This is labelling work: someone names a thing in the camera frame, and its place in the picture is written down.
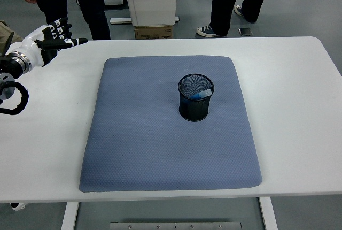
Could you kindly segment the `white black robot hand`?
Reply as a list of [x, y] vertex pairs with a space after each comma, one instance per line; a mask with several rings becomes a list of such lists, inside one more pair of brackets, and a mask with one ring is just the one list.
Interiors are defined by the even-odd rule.
[[57, 19], [43, 25], [26, 36], [19, 47], [6, 53], [18, 57], [29, 71], [36, 66], [43, 67], [51, 62], [60, 50], [87, 43], [87, 38], [72, 38], [71, 24], [67, 18]]

